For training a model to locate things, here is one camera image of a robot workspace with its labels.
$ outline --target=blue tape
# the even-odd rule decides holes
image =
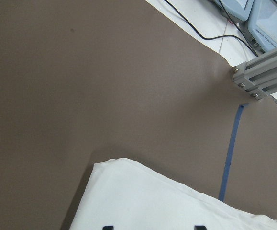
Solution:
[[[218,198],[222,202],[224,201],[225,191],[226,191],[226,187],[228,184],[230,166],[231,166],[231,162],[232,162],[233,151],[234,151],[234,146],[235,146],[236,135],[237,135],[240,118],[241,118],[244,108],[247,107],[248,105],[249,105],[249,103],[241,104],[238,107],[238,110],[237,110],[237,113],[235,116],[234,125],[233,125],[233,129],[232,129],[232,133],[231,133],[229,149],[228,149],[228,154],[227,154],[226,160],[225,160],[225,166],[224,166],[224,171],[223,171],[223,176],[222,176],[222,181],[221,181],[219,198]]]

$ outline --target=white cloth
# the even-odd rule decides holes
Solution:
[[[94,165],[70,230],[277,230],[253,215],[127,158]]]

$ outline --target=metal bracket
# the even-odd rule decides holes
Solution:
[[[277,92],[277,48],[233,68],[233,82],[257,100]]]

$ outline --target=black cable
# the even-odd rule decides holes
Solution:
[[[223,37],[233,37],[239,41],[241,41],[254,55],[255,55],[255,51],[252,50],[250,48],[250,46],[248,46],[246,44],[246,42],[244,42],[242,39],[240,39],[239,37],[236,37],[234,35],[221,35],[221,36],[217,36],[217,37],[204,37],[202,34],[200,34],[200,32],[193,26],[193,24],[191,24],[168,0],[164,0],[166,3],[168,3],[183,19],[184,21],[187,22],[188,25],[191,26],[191,28],[199,35],[200,38],[204,39],[204,40],[214,40],[214,39],[218,39],[218,38],[223,38]]]
[[[258,54],[255,52],[255,50],[253,49],[253,47],[251,46],[250,42],[246,39],[245,35],[243,34],[243,32],[241,31],[241,29],[236,25],[236,23],[232,20],[232,18],[230,17],[230,15],[228,14],[228,12],[226,11],[223,3],[221,2],[221,0],[219,0],[219,3],[221,4],[224,12],[226,13],[226,15],[229,17],[229,19],[231,20],[231,22],[234,24],[234,26],[237,28],[237,30],[242,34],[242,36],[245,38],[246,42],[249,44],[249,46],[251,47],[251,52],[255,55],[258,56]]]

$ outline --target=black strap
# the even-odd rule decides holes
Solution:
[[[114,230],[114,226],[104,226],[102,230]]]
[[[204,225],[196,225],[195,230],[207,230],[207,228]]]

